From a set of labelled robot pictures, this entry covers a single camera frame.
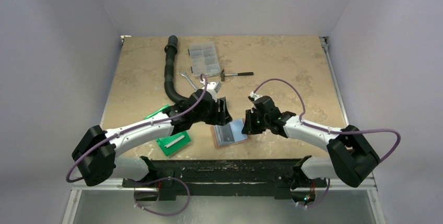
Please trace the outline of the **green plastic bin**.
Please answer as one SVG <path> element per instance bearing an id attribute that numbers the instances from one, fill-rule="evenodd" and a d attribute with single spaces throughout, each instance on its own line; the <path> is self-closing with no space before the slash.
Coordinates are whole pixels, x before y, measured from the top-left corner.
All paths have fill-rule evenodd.
<path id="1" fill-rule="evenodd" d="M 167 157 L 181 150 L 190 141 L 191 138 L 186 131 L 156 139 L 157 145 Z"/>

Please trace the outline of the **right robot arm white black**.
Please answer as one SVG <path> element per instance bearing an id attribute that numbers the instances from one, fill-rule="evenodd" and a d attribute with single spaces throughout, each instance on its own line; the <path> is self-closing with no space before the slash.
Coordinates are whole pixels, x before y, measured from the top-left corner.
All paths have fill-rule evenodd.
<path id="1" fill-rule="evenodd" d="M 299 115 L 281 112 L 269 96 L 248 97 L 253 107 L 246 110 L 242 133 L 256 135 L 269 130 L 275 135 L 297 139 L 328 153 L 326 157 L 305 156 L 293 166 L 292 188 L 305 186 L 314 179 L 340 179 L 350 187 L 362 181 L 381 162 L 363 134 L 353 134 L 356 127 L 326 127 L 301 120 Z"/>

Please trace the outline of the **silver credit card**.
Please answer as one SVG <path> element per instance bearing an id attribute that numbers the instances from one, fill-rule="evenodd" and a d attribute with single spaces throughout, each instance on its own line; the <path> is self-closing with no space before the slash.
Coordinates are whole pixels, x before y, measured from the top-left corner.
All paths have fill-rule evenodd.
<path id="1" fill-rule="evenodd" d="M 179 136 L 178 138 L 172 140 L 171 142 L 169 142 L 168 144 L 165 145 L 166 148 L 169 148 L 173 145 L 175 145 L 176 143 L 180 142 L 182 139 L 184 139 L 185 136 Z"/>

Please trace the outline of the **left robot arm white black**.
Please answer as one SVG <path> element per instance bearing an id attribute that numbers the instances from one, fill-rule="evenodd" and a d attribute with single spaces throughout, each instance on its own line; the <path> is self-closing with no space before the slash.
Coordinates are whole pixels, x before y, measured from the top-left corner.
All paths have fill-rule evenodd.
<path id="1" fill-rule="evenodd" d="M 195 123 L 223 126 L 231 121 L 226 99 L 213 99 L 209 92 L 199 89 L 188 99 L 140 122 L 108 130 L 93 126 L 72 153 L 74 166 L 66 181 L 83 180 L 87 186 L 96 186 L 109 178 L 126 178 L 149 187 L 156 173 L 148 159 L 122 154 L 149 141 L 187 131 Z"/>

